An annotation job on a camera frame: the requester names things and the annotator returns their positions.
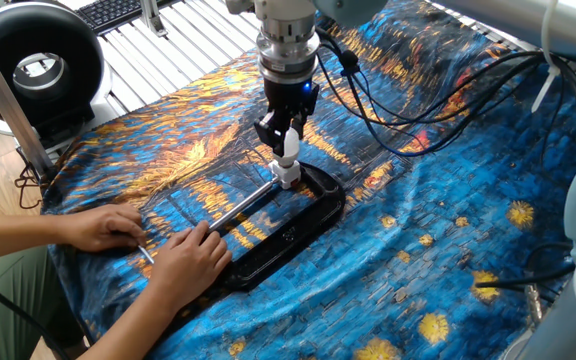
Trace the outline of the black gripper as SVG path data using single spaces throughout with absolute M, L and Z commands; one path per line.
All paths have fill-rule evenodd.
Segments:
M 291 128 L 297 132 L 300 140 L 303 139 L 304 126 L 315 110 L 319 85 L 312 79 L 294 84 L 265 80 L 264 93 L 269 112 L 254 122 L 254 128 L 260 141 L 269 146 L 275 155 L 282 157 L 291 121 Z

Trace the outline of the person's right hand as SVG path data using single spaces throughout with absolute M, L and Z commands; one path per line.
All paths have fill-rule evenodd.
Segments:
M 155 257 L 146 288 L 150 304 L 177 313 L 207 290 L 231 260 L 227 243 L 209 230 L 207 221 L 175 233 Z

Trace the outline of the person's left hand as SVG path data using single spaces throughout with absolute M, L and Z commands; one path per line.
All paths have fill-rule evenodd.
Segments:
M 86 252 L 144 247 L 146 235 L 139 211 L 130 205 L 104 205 L 56 219 L 56 240 Z

